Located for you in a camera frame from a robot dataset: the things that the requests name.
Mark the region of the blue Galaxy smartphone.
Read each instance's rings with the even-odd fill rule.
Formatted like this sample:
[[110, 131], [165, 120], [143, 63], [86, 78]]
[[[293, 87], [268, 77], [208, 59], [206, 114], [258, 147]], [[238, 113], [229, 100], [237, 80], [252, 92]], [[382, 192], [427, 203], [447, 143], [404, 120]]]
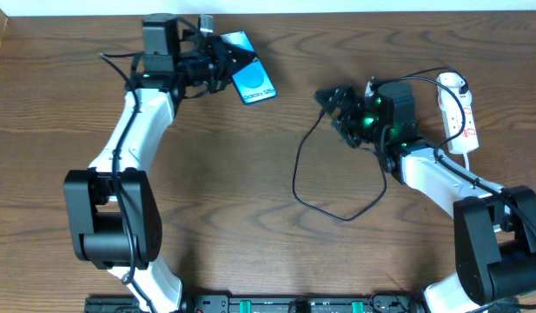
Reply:
[[[222, 40], [241, 49], [255, 52], [245, 31], [223, 34]], [[235, 89], [245, 105], [260, 103], [277, 96], [277, 90], [258, 57], [232, 78]]]

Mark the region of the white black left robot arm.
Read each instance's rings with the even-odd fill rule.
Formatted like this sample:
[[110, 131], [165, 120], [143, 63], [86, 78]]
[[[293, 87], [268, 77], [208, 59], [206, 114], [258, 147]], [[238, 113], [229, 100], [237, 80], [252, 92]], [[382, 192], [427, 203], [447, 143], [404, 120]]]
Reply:
[[124, 108], [109, 141], [86, 169], [65, 177], [70, 234], [76, 256], [117, 277], [141, 311], [190, 312], [182, 280], [160, 253], [162, 219], [149, 171], [187, 88], [199, 96], [220, 92], [258, 56], [244, 32], [216, 35], [210, 15], [197, 23], [147, 15], [142, 39], [122, 74]]

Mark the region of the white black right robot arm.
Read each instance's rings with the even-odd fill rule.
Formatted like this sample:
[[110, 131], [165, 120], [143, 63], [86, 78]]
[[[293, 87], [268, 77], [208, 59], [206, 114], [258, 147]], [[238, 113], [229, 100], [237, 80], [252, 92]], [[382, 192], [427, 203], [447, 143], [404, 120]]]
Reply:
[[452, 219], [455, 271], [413, 296], [411, 312], [520, 312], [536, 303], [536, 193], [505, 188], [466, 170], [418, 133], [415, 100], [406, 83], [350, 85], [314, 94], [344, 141], [374, 146], [380, 168], [418, 190]]

